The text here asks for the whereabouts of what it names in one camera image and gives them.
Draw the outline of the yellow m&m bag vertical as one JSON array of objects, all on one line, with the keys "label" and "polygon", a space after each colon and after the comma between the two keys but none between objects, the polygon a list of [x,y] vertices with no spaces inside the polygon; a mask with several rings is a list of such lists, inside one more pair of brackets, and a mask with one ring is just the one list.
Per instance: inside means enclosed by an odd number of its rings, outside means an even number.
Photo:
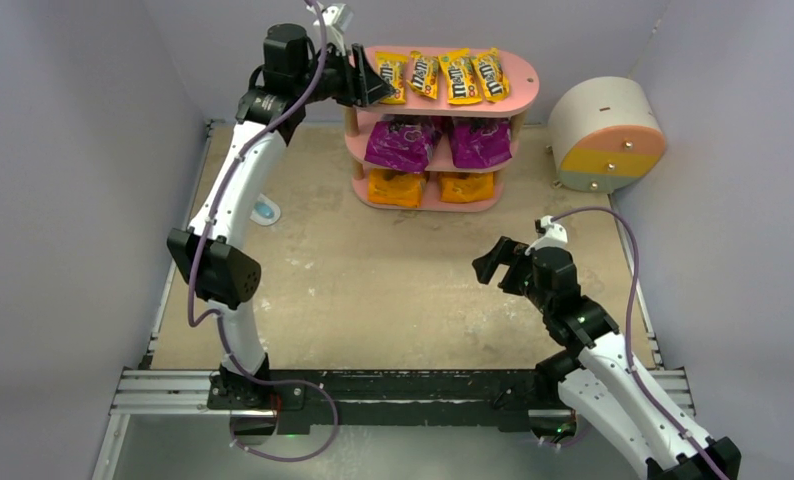
[{"label": "yellow m&m bag vertical", "polygon": [[412,70],[409,78],[411,91],[423,98],[438,99],[439,92],[439,59],[434,55],[427,55],[421,51],[413,50],[409,54],[412,60]]}]

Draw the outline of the purple grape candy bag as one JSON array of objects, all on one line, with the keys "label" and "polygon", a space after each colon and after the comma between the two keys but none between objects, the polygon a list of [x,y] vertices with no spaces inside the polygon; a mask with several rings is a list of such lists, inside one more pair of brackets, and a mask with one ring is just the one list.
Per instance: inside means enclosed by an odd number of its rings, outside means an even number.
[{"label": "purple grape candy bag", "polygon": [[447,136],[457,168],[488,169],[512,158],[506,118],[453,117]]},{"label": "purple grape candy bag", "polygon": [[442,135],[439,117],[385,115],[373,125],[364,160],[400,172],[424,173]]}]

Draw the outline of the yellow m&m bag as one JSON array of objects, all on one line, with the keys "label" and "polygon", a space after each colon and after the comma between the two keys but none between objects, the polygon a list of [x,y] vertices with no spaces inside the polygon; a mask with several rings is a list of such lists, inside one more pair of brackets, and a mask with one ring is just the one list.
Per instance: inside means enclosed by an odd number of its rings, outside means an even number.
[{"label": "yellow m&m bag", "polygon": [[483,101],[468,48],[439,55],[438,61],[444,75],[449,105],[475,105]]},{"label": "yellow m&m bag", "polygon": [[381,104],[404,105],[407,102],[405,69],[408,64],[407,55],[377,51],[376,67],[379,76],[390,86],[390,93],[380,100]]},{"label": "yellow m&m bag", "polygon": [[493,47],[472,55],[471,62],[487,101],[497,103],[509,96],[510,83],[498,48]]}]

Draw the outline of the large orange gummy candy bag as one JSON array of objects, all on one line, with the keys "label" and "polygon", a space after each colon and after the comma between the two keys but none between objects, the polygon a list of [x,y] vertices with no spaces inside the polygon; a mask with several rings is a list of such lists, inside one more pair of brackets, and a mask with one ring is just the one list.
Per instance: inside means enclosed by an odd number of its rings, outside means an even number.
[{"label": "large orange gummy candy bag", "polygon": [[419,208],[427,185],[423,173],[372,169],[368,173],[367,199],[374,204]]}]

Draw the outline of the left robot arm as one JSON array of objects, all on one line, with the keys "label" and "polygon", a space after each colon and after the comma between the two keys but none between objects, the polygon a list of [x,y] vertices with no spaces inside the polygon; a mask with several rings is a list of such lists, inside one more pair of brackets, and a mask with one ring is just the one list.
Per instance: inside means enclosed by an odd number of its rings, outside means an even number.
[{"label": "left robot arm", "polygon": [[322,24],[316,47],[297,24],[270,27],[264,62],[252,72],[235,114],[233,138],[203,206],[188,226],[167,237],[172,259],[186,281],[187,321],[195,328],[213,318],[222,360],[209,404],[262,406],[279,381],[270,377],[251,301],[262,275],[243,250],[251,213],[273,167],[283,158],[306,105],[333,100],[365,107],[390,95],[364,48],[348,45],[339,26]]}]

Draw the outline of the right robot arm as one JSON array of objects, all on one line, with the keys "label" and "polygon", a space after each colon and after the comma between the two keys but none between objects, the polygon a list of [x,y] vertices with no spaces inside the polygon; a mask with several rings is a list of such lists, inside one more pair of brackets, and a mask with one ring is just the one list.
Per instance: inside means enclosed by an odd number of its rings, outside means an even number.
[{"label": "right robot arm", "polygon": [[482,284],[500,266],[507,270],[499,288],[528,299],[563,348],[538,364],[541,380],[608,440],[639,478],[738,477],[739,448],[701,427],[628,352],[614,319],[582,293],[570,252],[502,237],[472,262]]}]

